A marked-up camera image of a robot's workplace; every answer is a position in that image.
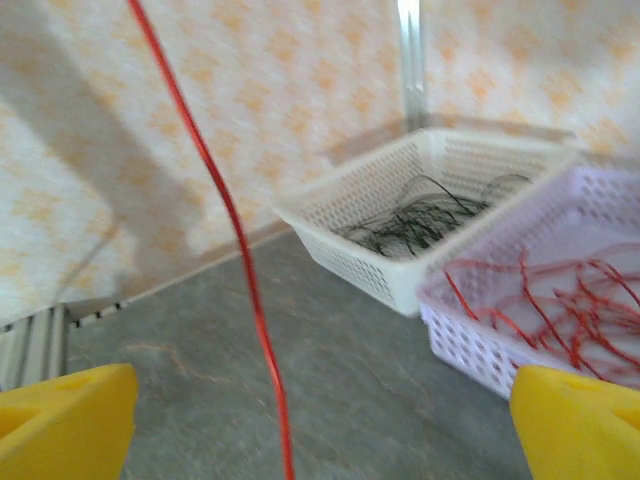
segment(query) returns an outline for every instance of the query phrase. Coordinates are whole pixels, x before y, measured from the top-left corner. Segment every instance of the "yellow object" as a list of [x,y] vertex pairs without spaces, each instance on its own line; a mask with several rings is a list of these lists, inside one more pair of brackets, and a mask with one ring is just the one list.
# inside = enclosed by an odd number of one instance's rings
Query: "yellow object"
[[511,415],[535,480],[640,479],[640,392],[527,366]]
[[0,393],[0,479],[117,480],[138,384],[109,365]]

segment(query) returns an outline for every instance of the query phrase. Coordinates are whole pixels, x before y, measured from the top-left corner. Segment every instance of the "wire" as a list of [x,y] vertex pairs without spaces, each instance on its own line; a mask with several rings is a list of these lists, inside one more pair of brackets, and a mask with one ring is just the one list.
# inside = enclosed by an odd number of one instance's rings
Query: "wire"
[[218,171],[214,159],[209,153],[209,149],[204,142],[202,135],[200,134],[198,126],[196,125],[191,112],[189,111],[189,107],[187,106],[187,103],[180,91],[180,87],[176,82],[169,62],[165,57],[162,46],[154,32],[153,26],[151,25],[151,22],[149,21],[144,8],[138,0],[129,0],[129,5],[131,6],[135,17],[144,32],[147,42],[149,43],[149,46],[158,64],[158,67],[162,71],[162,75],[164,76],[164,80],[167,84],[167,87],[169,88],[171,96],[176,103],[176,107],[182,117],[185,126],[187,127],[187,130],[189,131],[189,135],[191,136],[193,143],[197,147],[198,152],[202,157],[202,161],[209,170],[211,178],[213,179],[218,192],[220,192],[220,196],[222,197],[222,201],[224,202],[224,205],[229,213],[231,223],[233,224],[236,236],[238,237],[238,244],[240,245],[240,251],[242,252],[242,261],[244,264],[245,275],[247,277],[247,283],[249,287],[249,296],[251,298],[251,303],[253,304],[256,330],[258,333],[258,337],[260,338],[260,343],[262,344],[262,349],[267,366],[271,373],[271,379],[273,382],[273,387],[275,389],[275,395],[278,404],[280,436],[282,442],[282,457],[285,473],[284,476],[286,480],[294,480],[295,471],[293,465],[289,414],[287,409],[287,396],[284,389],[284,384],[282,382],[282,377],[280,375],[280,370],[278,368],[278,363],[276,361],[276,356],[273,351],[273,347],[271,346],[271,340],[269,338],[269,332],[267,330],[264,310],[262,307],[262,300],[259,293],[258,278],[253,266],[253,259],[251,257],[247,238],[242,228],[240,217],[234,206],[229,189],[227,188],[222,175]]
[[[483,318],[488,317],[492,328],[497,330],[499,325],[506,325],[530,347],[547,350],[567,360],[577,370],[584,368],[601,380],[615,380],[640,388],[637,383],[633,384],[640,377],[640,358],[614,343],[617,340],[624,341],[628,349],[628,342],[640,337],[640,296],[631,287],[640,284],[640,272],[623,273],[605,261],[608,257],[623,253],[637,254],[638,251],[640,244],[620,244],[604,248],[584,260],[531,266],[527,264],[527,252],[523,250],[517,265],[457,260],[445,268],[444,274],[454,298],[476,322],[483,322]],[[450,273],[454,268],[463,269],[458,284]],[[473,287],[474,282],[478,282],[473,280],[478,278],[477,273],[471,273],[474,269],[519,275],[520,294],[503,297],[493,307],[472,308],[463,290],[472,292],[474,288],[477,289],[477,286]],[[532,285],[536,281],[548,281],[560,275],[564,278],[563,283],[566,283],[567,274],[575,275],[572,290],[552,288],[552,296],[533,293]],[[485,282],[495,285],[496,279]],[[522,308],[523,305],[533,309],[542,320],[541,326],[525,331],[514,320],[522,318],[522,310],[518,311],[518,317],[509,317],[504,313],[507,307]],[[603,359],[602,353],[614,358],[615,362]]]
[[[428,175],[416,175],[404,184],[393,208],[358,224],[335,229],[334,233],[385,257],[416,256],[490,207],[488,196],[503,197],[507,193],[504,183],[508,181],[529,179],[520,174],[502,175],[489,182],[480,200],[475,200],[452,193]],[[415,187],[424,190],[425,183],[435,185],[443,193],[410,195]]]

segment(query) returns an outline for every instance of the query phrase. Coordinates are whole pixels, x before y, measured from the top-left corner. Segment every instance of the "red wire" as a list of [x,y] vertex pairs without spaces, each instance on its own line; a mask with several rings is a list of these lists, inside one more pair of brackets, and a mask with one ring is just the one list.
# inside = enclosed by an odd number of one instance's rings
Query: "red wire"
[[267,362],[267,366],[269,367],[269,371],[271,373],[271,380],[273,382],[273,387],[275,389],[276,399],[278,403],[285,479],[295,480],[293,453],[291,448],[291,432],[289,428],[289,414],[287,409],[287,396],[284,385],[282,383],[282,378],[280,375],[280,370],[278,368],[278,363],[276,361],[275,353],[273,351],[273,347],[271,346],[269,333],[267,331],[264,310],[262,308],[262,301],[260,299],[258,288],[258,279],[255,268],[253,266],[253,260],[249,251],[247,238],[244,234],[242,223],[240,222],[240,217],[233,204],[233,199],[231,198],[229,189],[225,185],[224,180],[222,179],[222,176],[220,175],[220,172],[215,165],[213,157],[211,156],[211,153],[209,153],[209,149],[207,148],[207,145],[204,142],[202,135],[200,134],[198,126],[196,125],[193,116],[189,111],[189,107],[187,106],[187,103],[182,93],[180,92],[180,87],[176,82],[175,76],[171,70],[171,67],[169,66],[169,62],[165,57],[162,46],[160,45],[160,42],[154,32],[151,22],[147,17],[147,14],[144,11],[144,8],[138,0],[129,0],[129,5],[131,6],[135,17],[137,18],[140,27],[144,31],[147,42],[149,43],[149,46],[153,51],[153,55],[158,64],[158,67],[162,71],[162,75],[164,76],[164,80],[169,88],[171,96],[176,103],[176,107],[182,117],[185,126],[187,127],[187,130],[189,130],[189,135],[191,136],[193,143],[197,147],[198,152],[202,157],[202,161],[209,170],[213,182],[220,192],[220,196],[222,197],[222,201],[224,202],[224,205],[229,213],[231,223],[233,224],[236,236],[238,237],[240,251],[242,252],[242,261],[244,264],[245,275],[247,277],[247,283],[249,286],[249,296],[251,297],[251,303],[253,304],[256,330],[258,332],[258,336],[260,337],[260,342],[262,343],[262,349],[264,352],[265,360]]
[[[637,378],[640,374],[640,359],[620,350],[610,340],[614,338],[627,340],[632,336],[640,336],[640,311],[610,298],[610,295],[613,295],[614,290],[622,289],[640,307],[640,296],[630,286],[632,283],[640,282],[640,272],[622,274],[604,261],[603,257],[635,253],[638,250],[640,250],[640,244],[620,244],[595,252],[586,260],[565,260],[537,266],[526,264],[527,255],[526,251],[523,251],[517,266],[462,259],[451,262],[444,274],[463,310],[475,321],[480,322],[482,318],[488,317],[491,327],[496,330],[500,321],[514,332],[514,336],[524,340],[536,350],[545,349],[555,356],[564,358],[578,370],[586,368],[602,380],[611,381],[611,376],[615,376],[618,381],[622,381],[621,377],[625,375],[635,375]],[[522,285],[520,294],[503,297],[493,307],[474,310],[462,293],[462,289],[456,285],[447,271],[456,267],[486,269],[502,274],[519,274]],[[573,273],[576,278],[573,292],[553,289],[554,297],[535,296],[532,293],[531,285],[535,281],[567,273]],[[532,332],[520,328],[517,322],[504,313],[504,309],[513,304],[533,307],[543,321],[543,326]],[[552,315],[545,312],[542,308],[543,304],[552,307],[556,313]],[[549,343],[549,337],[557,342],[561,347],[560,350]],[[581,352],[585,345],[599,345],[626,365],[604,359],[588,359]],[[627,386],[638,387],[633,382],[624,383]]]

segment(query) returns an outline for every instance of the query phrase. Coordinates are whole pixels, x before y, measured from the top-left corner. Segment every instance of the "baseboard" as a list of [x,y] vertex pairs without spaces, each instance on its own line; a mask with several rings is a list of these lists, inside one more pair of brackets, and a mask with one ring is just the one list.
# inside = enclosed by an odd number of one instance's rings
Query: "baseboard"
[[[291,228],[287,224],[279,220],[275,221],[267,225],[266,227],[263,227],[254,232],[249,233],[247,235],[249,240],[249,246],[251,248],[259,247],[260,245],[266,242],[269,242],[279,237],[280,235],[283,235],[290,231],[291,231]],[[93,323],[94,321],[100,318],[103,318],[111,313],[114,313],[118,310],[126,308],[128,305],[130,305],[133,302],[136,302],[142,298],[148,297],[149,295],[153,295],[159,292],[160,290],[171,287],[172,285],[183,282],[188,278],[198,275],[212,267],[215,267],[216,265],[221,264],[222,262],[226,262],[227,260],[235,258],[238,255],[240,255],[240,251],[238,249],[237,242],[234,240],[233,242],[229,242],[209,252],[207,254],[207,257],[209,257],[210,260],[205,265],[202,265],[168,282],[162,283],[150,290],[146,290],[142,293],[134,295],[133,297],[121,299],[121,300],[113,301],[109,303],[102,303],[100,302],[100,300],[96,300],[96,303],[93,303],[91,300],[77,302],[77,303],[69,302],[67,303],[67,307],[71,311],[74,318],[78,319],[78,320],[75,320],[73,324],[76,327],[82,327],[89,323]]]

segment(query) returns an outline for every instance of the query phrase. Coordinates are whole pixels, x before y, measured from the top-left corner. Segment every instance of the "plastic basket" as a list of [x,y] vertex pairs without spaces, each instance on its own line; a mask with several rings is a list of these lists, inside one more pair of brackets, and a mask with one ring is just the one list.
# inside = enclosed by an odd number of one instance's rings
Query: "plastic basket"
[[317,263],[393,310],[417,316],[415,292],[425,272],[440,268],[484,223],[508,208],[507,203],[525,198],[530,186],[517,194],[513,188],[497,189],[493,207],[416,257],[387,258],[333,231],[393,208],[407,182],[418,175],[430,176],[456,194],[478,198],[497,177],[555,177],[575,157],[573,149],[542,140],[420,130],[281,196],[274,210],[294,228]]
[[[640,243],[640,170],[585,163],[539,182],[526,201],[479,232],[458,257],[517,265],[526,248],[529,262],[540,264],[588,258],[622,243]],[[614,266],[624,271],[640,270],[637,253],[616,257],[616,262]],[[455,269],[452,275],[472,308],[492,305],[521,288],[487,270]],[[569,285],[542,286],[549,292],[558,287]],[[504,398],[509,398],[519,366],[536,364],[575,372],[568,363],[468,317],[442,271],[427,276],[418,297],[434,354]],[[510,317],[526,331],[532,315],[539,322],[532,309]],[[640,354],[637,340],[620,341],[628,353]]]

